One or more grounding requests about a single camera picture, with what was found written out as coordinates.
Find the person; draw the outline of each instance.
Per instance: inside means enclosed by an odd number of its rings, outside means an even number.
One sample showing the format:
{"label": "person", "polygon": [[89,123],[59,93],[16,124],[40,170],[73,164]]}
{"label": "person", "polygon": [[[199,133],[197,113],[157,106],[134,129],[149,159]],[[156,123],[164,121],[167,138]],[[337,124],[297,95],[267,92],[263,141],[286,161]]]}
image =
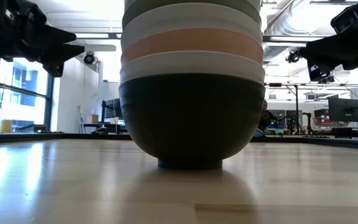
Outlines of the person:
{"label": "person", "polygon": [[267,101],[265,100],[264,106],[262,108],[262,115],[259,119],[258,129],[261,131],[265,131],[267,126],[272,122],[272,120],[275,119],[276,117],[270,111],[267,110]]}

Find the wooden surface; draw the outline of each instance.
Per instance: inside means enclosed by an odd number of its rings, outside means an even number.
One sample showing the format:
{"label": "wooden surface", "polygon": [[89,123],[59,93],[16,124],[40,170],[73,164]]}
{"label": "wooden surface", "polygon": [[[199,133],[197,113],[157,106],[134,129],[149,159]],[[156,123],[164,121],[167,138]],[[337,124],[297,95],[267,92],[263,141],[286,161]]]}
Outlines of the wooden surface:
{"label": "wooden surface", "polygon": [[0,223],[358,223],[358,149],[255,143],[185,172],[132,141],[0,145]]}

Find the window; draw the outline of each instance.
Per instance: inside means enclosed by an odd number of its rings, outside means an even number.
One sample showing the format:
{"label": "window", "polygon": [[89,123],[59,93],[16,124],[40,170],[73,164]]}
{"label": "window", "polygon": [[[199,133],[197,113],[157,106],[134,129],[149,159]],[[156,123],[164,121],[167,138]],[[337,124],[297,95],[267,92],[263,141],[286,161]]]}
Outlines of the window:
{"label": "window", "polygon": [[1,60],[0,64],[0,83],[46,95],[48,73],[41,64],[25,58],[15,58],[13,62]]}
{"label": "window", "polygon": [[0,124],[12,120],[12,131],[30,124],[49,128],[52,82],[40,63],[0,60]]}
{"label": "window", "polygon": [[30,124],[44,124],[45,98],[0,88],[1,120],[12,120],[12,131]]}

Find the white bowl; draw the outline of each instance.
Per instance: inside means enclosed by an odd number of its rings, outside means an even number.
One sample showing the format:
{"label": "white bowl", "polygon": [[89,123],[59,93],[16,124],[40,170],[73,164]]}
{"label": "white bowl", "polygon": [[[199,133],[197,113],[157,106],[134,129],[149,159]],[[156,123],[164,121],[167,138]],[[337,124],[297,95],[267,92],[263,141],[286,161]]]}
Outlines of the white bowl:
{"label": "white bowl", "polygon": [[258,24],[246,14],[226,6],[208,3],[173,4],[148,11],[131,21],[122,32],[121,49],[160,32],[186,28],[233,30],[262,43]]}
{"label": "white bowl", "polygon": [[245,57],[208,51],[178,51],[148,55],[125,64],[121,83],[152,75],[209,73],[246,78],[264,84],[265,70]]}

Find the yellow cup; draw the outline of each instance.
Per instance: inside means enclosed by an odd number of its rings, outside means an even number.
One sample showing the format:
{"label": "yellow cup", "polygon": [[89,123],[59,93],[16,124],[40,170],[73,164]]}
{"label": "yellow cup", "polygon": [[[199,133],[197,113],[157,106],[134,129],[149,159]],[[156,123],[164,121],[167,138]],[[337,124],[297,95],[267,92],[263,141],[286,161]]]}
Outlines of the yellow cup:
{"label": "yellow cup", "polygon": [[11,133],[12,132],[12,120],[2,120],[0,126],[0,132]]}

